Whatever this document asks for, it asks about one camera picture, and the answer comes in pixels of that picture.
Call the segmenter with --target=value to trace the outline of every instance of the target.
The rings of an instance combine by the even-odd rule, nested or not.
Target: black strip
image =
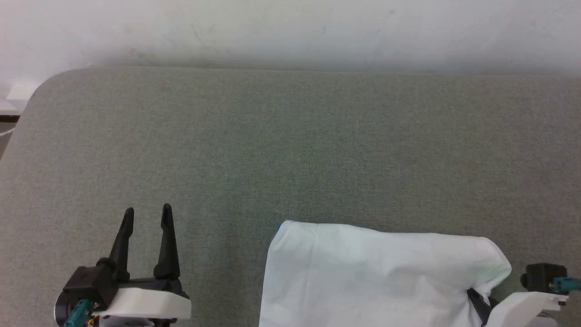
[[[0,123],[17,123],[20,116],[17,115],[0,115]]]

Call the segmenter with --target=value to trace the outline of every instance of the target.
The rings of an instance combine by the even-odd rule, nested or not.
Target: folded garment
[[[270,248],[260,327],[480,327],[511,266],[484,237],[284,222]]]

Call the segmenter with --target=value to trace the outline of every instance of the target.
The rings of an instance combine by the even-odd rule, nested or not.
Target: robotic arm
[[[170,205],[163,206],[162,244],[152,278],[130,279],[127,271],[133,220],[134,211],[129,208],[109,257],[92,267],[78,267],[66,283],[55,304],[60,327],[169,327],[178,319],[190,319],[192,303],[179,280]]]

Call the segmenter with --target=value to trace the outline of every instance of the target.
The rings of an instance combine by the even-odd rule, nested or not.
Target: white wall
[[[91,65],[581,74],[579,0],[0,0],[0,88]]]

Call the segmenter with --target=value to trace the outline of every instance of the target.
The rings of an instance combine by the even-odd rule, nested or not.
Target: gray upholstered table
[[[133,206],[133,277],[174,209],[196,326],[256,326],[286,219],[486,236],[581,275],[581,80],[108,68],[34,94],[0,162],[0,325],[52,326]],[[573,296],[559,320],[581,321]]]

